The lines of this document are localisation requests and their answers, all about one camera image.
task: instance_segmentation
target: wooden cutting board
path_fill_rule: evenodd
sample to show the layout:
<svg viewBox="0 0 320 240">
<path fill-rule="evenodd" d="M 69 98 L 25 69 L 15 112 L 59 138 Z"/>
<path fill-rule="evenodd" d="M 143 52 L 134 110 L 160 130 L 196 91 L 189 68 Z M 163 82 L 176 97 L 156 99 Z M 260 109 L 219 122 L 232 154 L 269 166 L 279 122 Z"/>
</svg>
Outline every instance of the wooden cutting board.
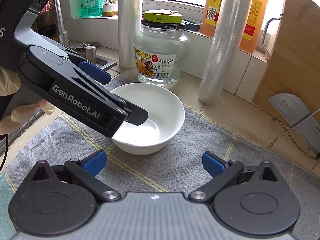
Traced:
<svg viewBox="0 0 320 240">
<path fill-rule="evenodd" d="M 252 98 L 284 121 L 268 102 L 278 93 L 296 95 L 311 112 L 320 107 L 320 7 L 312 0 L 285 0 L 271 58 Z M 320 113 L 315 117 L 320 123 Z"/>
</svg>

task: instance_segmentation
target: faucet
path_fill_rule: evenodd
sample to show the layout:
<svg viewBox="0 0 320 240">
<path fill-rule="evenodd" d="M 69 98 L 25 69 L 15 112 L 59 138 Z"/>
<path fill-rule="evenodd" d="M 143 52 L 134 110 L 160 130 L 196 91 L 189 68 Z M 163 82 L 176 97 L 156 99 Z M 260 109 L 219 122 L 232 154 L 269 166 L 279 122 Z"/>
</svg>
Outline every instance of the faucet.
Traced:
<svg viewBox="0 0 320 240">
<path fill-rule="evenodd" d="M 70 48 L 68 33 L 64 29 L 60 0 L 54 0 L 54 5 L 55 5 L 55 14 L 56 14 L 56 24 L 58 29 L 58 41 L 62 45 Z"/>
</svg>

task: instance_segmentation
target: barcode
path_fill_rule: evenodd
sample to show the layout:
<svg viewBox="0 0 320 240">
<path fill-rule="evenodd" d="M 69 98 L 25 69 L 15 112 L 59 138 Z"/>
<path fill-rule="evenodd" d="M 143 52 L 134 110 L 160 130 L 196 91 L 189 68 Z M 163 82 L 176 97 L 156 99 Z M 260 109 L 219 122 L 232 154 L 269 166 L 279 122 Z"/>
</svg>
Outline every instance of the barcode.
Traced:
<svg viewBox="0 0 320 240">
<path fill-rule="evenodd" d="M 216 16 L 217 9 L 214 7 L 209 7 L 207 19 L 213 20 Z"/>
<path fill-rule="evenodd" d="M 158 73 L 157 74 L 157 78 L 168 78 L 169 77 L 169 73 Z"/>
</svg>

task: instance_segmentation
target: blue gripper pad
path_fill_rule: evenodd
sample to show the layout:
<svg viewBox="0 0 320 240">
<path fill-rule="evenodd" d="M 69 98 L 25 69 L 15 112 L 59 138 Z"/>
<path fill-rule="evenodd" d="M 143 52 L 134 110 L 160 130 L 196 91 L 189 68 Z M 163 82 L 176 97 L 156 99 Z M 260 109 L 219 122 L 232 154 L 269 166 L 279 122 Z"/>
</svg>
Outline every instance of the blue gripper pad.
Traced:
<svg viewBox="0 0 320 240">
<path fill-rule="evenodd" d="M 205 152 L 202 155 L 202 166 L 214 178 L 223 173 L 229 167 L 229 163 L 211 152 Z"/>
<path fill-rule="evenodd" d="M 98 81 L 102 84 L 108 84 L 111 81 L 111 75 L 107 72 L 104 72 L 102 69 L 91 64 L 89 61 L 83 61 L 78 63 L 78 67 L 95 81 Z"/>
<path fill-rule="evenodd" d="M 98 150 L 85 159 L 81 160 L 80 163 L 82 169 L 95 177 L 106 166 L 107 154 L 104 150 Z"/>
</svg>

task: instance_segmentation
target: metal sink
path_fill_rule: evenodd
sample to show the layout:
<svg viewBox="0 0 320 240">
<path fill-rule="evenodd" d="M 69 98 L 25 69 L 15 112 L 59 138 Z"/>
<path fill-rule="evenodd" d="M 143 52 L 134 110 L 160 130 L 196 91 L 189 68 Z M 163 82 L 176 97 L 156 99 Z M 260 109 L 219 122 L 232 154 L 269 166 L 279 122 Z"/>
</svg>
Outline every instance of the metal sink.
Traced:
<svg viewBox="0 0 320 240">
<path fill-rule="evenodd" d="M 78 52 L 81 57 L 85 57 L 84 52 L 79 51 L 79 50 L 75 50 L 75 49 L 74 49 L 74 51 Z M 98 56 L 98 55 L 96 57 L 96 66 L 104 71 L 107 71 L 108 69 L 110 69 L 116 65 L 117 65 L 117 62 L 113 59 Z"/>
</svg>

